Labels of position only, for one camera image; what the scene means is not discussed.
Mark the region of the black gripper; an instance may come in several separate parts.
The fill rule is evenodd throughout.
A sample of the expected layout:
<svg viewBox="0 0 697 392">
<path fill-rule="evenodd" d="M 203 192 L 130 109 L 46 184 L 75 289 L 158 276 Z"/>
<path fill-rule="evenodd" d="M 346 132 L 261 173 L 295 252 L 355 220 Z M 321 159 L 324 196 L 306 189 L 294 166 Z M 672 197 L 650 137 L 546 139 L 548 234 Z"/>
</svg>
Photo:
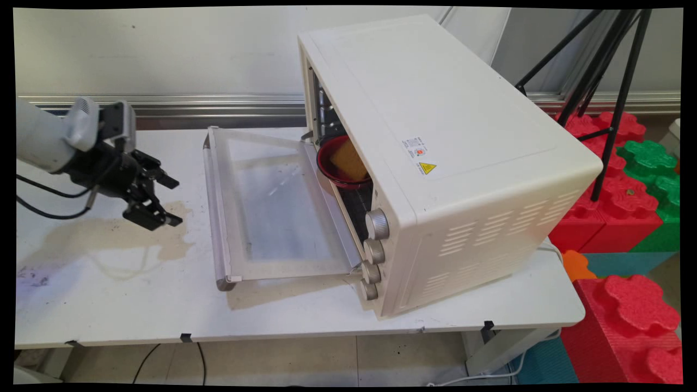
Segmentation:
<svg viewBox="0 0 697 392">
<path fill-rule="evenodd" d="M 77 151 L 65 165 L 70 180 L 109 198 L 127 199 L 123 218 L 150 231 L 179 226 L 181 217 L 167 212 L 149 188 L 140 188 L 142 177 L 175 189 L 180 182 L 169 176 L 161 162 L 140 150 L 125 153 L 110 144 L 97 144 L 87 152 Z"/>
</svg>

